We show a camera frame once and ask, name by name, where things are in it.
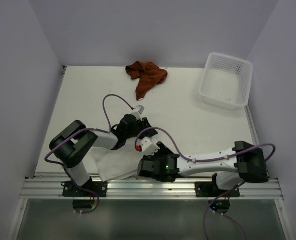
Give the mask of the white towel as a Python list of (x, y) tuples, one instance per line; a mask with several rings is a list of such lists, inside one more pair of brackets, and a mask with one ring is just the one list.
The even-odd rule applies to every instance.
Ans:
[(92, 174), (98, 174), (102, 181), (123, 180), (137, 173), (139, 161), (143, 154), (134, 148), (135, 139), (129, 139), (118, 150), (93, 147), (92, 163), (86, 167)]

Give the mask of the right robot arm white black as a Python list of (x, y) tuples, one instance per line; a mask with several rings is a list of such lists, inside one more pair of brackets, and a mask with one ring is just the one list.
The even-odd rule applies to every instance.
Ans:
[(175, 154), (160, 141), (152, 143), (148, 138), (135, 147), (143, 154), (138, 164), (138, 175), (163, 183), (177, 178), (212, 173), (210, 190), (222, 196), (240, 183), (261, 184), (269, 178), (263, 151), (244, 141), (236, 141), (234, 147), (216, 153), (184, 156)]

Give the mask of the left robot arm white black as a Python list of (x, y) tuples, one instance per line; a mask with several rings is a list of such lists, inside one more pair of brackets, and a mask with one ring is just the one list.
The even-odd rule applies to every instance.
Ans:
[(75, 182), (75, 192), (84, 197), (92, 190), (92, 179), (82, 163), (89, 150), (95, 147), (116, 151), (124, 147), (128, 139), (150, 127), (147, 118), (137, 119), (132, 114), (126, 114), (111, 132), (87, 128), (75, 120), (50, 142), (49, 149)]

